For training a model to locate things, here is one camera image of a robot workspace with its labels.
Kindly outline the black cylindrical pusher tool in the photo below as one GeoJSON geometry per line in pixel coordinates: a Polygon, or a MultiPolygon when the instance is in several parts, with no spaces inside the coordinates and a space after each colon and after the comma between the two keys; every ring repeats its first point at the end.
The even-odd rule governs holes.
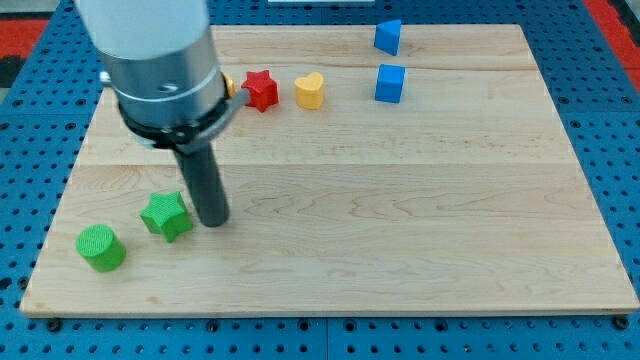
{"type": "Polygon", "coordinates": [[[212,146],[189,154],[175,151],[174,156],[200,223],[206,227],[225,224],[230,210],[212,146]]]}

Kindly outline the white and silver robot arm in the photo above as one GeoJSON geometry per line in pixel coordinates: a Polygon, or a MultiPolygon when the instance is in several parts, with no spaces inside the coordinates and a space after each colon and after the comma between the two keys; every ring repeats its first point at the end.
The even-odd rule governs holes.
{"type": "Polygon", "coordinates": [[[200,222],[230,216],[212,141],[249,101],[221,70],[205,0],[76,0],[126,127],[174,153],[200,222]]]}

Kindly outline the yellow block behind arm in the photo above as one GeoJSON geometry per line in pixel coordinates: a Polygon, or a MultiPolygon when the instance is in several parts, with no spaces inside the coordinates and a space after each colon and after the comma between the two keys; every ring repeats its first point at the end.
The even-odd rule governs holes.
{"type": "Polygon", "coordinates": [[[232,78],[224,73],[223,74],[223,78],[224,78],[224,82],[225,82],[225,87],[226,87],[226,96],[231,98],[235,95],[236,93],[236,88],[235,88],[235,84],[234,81],[232,80],[232,78]]]}

